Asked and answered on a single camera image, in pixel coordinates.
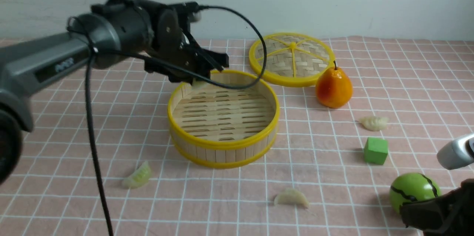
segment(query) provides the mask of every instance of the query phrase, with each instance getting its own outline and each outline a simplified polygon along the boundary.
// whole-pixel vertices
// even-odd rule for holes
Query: black cable
[[[81,26],[83,31],[72,30],[71,25],[70,25],[71,20],[75,20]],[[110,219],[109,208],[107,206],[107,200],[105,198],[104,184],[102,181],[102,173],[100,172],[99,156],[97,155],[97,146],[95,144],[94,121],[93,121],[93,114],[92,114],[92,99],[90,98],[90,73],[92,71],[93,64],[95,63],[95,59],[97,57],[97,49],[94,47],[94,43],[91,40],[89,33],[85,28],[84,23],[77,17],[70,17],[68,19],[67,30],[69,32],[75,32],[75,33],[84,35],[86,39],[88,40],[90,55],[87,62],[85,81],[84,81],[85,82],[84,91],[85,91],[85,104],[86,104],[87,131],[89,134],[90,153],[92,155],[92,160],[94,164],[95,177],[97,180],[97,187],[99,189],[100,202],[102,204],[102,209],[104,211],[105,222],[107,223],[109,236],[114,236],[112,221]]]
[[[105,222],[107,223],[107,230],[109,236],[114,236],[114,229],[112,227],[112,221],[110,219],[109,208],[107,206],[107,201],[105,199],[104,185],[102,182],[102,174],[100,173],[99,157],[97,155],[97,147],[95,145],[95,136],[94,136],[94,122],[92,115],[92,100],[90,98],[90,72],[92,71],[92,66],[95,62],[95,54],[91,54],[87,68],[86,68],[86,77],[84,90],[86,93],[86,116],[87,116],[87,130],[89,132],[89,143],[90,143],[90,152],[92,154],[92,161],[95,168],[95,176],[97,179],[97,187],[99,188],[100,202],[102,203],[102,209],[104,210]]]
[[[264,59],[263,59],[263,62],[262,62],[262,71],[260,72],[260,74],[257,76],[257,79],[246,85],[246,86],[229,86],[229,85],[216,85],[216,82],[214,83],[211,83],[211,84],[214,84],[216,86],[219,86],[219,87],[222,87],[222,88],[226,88],[226,89],[247,89],[247,88],[250,88],[254,85],[256,85],[260,79],[262,78],[262,76],[264,75],[264,72],[265,72],[265,68],[266,68],[266,62],[267,62],[267,49],[266,49],[266,44],[265,44],[265,40],[264,40],[264,37],[261,35],[261,33],[258,31],[258,29],[255,27],[255,25],[248,19],[246,18],[244,15],[242,15],[241,13],[231,9],[231,8],[228,8],[228,7],[225,7],[225,6],[218,6],[218,5],[200,5],[198,7],[199,10],[209,10],[209,9],[218,9],[218,10],[224,10],[224,11],[228,11],[234,15],[237,15],[238,17],[242,18],[245,22],[247,22],[247,24],[255,31],[255,33],[257,34],[260,42],[262,43],[262,47],[264,49]]]

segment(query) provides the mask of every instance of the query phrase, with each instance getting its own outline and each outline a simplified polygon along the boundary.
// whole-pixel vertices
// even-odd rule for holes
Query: grid pattern
[[[448,172],[436,152],[474,130],[474,42],[324,40],[351,78],[354,95],[329,111],[314,88],[273,86],[281,103],[278,138],[263,158],[239,169],[212,170],[171,146],[166,105],[176,84],[147,74],[129,59],[92,73],[100,165],[117,236],[421,235],[405,229],[391,209],[391,182],[423,172],[444,193],[472,177],[472,167]],[[17,41],[0,40],[0,46]],[[252,40],[203,40],[230,55],[232,69],[251,72]],[[9,236],[102,236],[106,225],[90,158],[84,115],[84,71],[32,98],[34,133],[23,157],[0,186],[0,231]],[[354,120],[390,118],[383,132]],[[383,166],[367,165],[367,136],[389,142]],[[148,160],[146,186],[125,190],[123,177]],[[273,207],[286,187],[301,190],[310,212]]]

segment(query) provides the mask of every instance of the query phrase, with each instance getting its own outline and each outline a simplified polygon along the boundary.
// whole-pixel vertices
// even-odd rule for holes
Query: watermelon ball
[[[440,187],[421,173],[406,173],[398,176],[390,186],[390,204],[400,214],[400,207],[411,202],[420,202],[441,196]]]

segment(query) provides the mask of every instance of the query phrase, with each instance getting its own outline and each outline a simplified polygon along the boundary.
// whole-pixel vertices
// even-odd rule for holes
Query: green cube
[[[388,141],[369,137],[364,146],[364,160],[367,163],[383,165],[388,156]]]

